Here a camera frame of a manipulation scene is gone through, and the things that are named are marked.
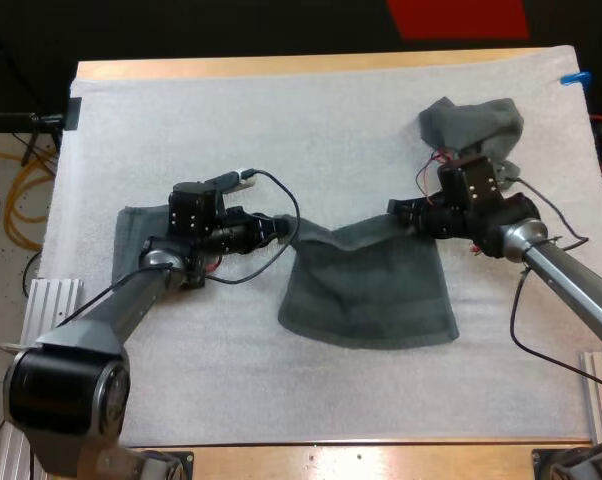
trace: silver arm segment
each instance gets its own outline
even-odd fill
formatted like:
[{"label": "silver arm segment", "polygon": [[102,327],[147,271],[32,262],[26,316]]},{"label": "silver arm segment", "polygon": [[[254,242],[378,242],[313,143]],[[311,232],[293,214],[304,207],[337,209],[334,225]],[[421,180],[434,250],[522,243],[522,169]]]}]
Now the silver arm segment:
[{"label": "silver arm segment", "polygon": [[539,220],[513,225],[505,256],[525,262],[602,341],[602,278],[547,239]]}]

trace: yellow cable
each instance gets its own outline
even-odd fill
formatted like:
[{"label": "yellow cable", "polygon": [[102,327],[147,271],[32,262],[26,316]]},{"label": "yellow cable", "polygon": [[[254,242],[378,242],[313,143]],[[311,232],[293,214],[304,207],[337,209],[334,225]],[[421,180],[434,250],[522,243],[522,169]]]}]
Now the yellow cable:
[{"label": "yellow cable", "polygon": [[[35,161],[29,162],[23,167],[14,178],[8,194],[6,196],[6,202],[3,212],[3,228],[8,238],[17,246],[26,250],[39,251],[41,250],[41,244],[34,242],[22,234],[14,223],[12,216],[14,215],[17,219],[25,223],[41,223],[47,219],[47,215],[40,217],[26,217],[16,209],[16,203],[28,190],[40,185],[45,182],[49,182],[54,179],[54,176],[50,174],[45,162],[50,160],[54,155],[54,152],[46,151],[42,154],[35,155]],[[20,162],[22,158],[18,155],[10,153],[0,152],[0,159],[14,160]],[[44,175],[35,178],[34,180],[27,181],[28,177],[41,170]]]},{"label": "yellow cable", "polygon": [[5,160],[16,160],[17,162],[20,162],[21,160],[23,160],[23,158],[19,157],[18,155],[12,155],[11,153],[3,153],[3,152],[0,152],[0,158],[3,158]]},{"label": "yellow cable", "polygon": [[[36,171],[37,169],[43,170],[45,176],[39,177],[36,180],[23,184],[23,182],[30,176],[30,174]],[[16,202],[29,188],[46,181],[50,181],[52,180],[52,178],[52,175],[50,175],[47,172],[47,170],[41,165],[39,161],[30,162],[19,172],[19,174],[17,174],[16,178],[14,179],[14,182],[12,183],[12,187],[8,192],[3,217],[4,228],[8,238],[10,238],[10,240],[13,243],[15,243],[21,248],[24,248],[26,250],[38,251],[41,250],[41,244],[27,238],[19,231],[19,229],[14,224],[12,214],[16,213]]]}]

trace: gray cloth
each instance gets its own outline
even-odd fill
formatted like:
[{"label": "gray cloth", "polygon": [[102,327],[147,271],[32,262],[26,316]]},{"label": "gray cloth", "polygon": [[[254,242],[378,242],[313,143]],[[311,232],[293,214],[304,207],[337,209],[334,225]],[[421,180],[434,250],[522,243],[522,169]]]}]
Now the gray cloth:
[{"label": "gray cloth", "polygon": [[138,268],[143,243],[168,231],[168,206],[125,207],[117,215],[112,257],[112,283]]},{"label": "gray cloth", "polygon": [[279,322],[350,347],[437,345],[459,336],[437,247],[382,215],[335,231],[302,220]]},{"label": "gray cloth", "polygon": [[443,97],[419,113],[421,138],[432,148],[452,148],[459,156],[485,155],[494,163],[501,188],[519,167],[506,160],[523,132],[523,117],[511,98],[456,106]]}]

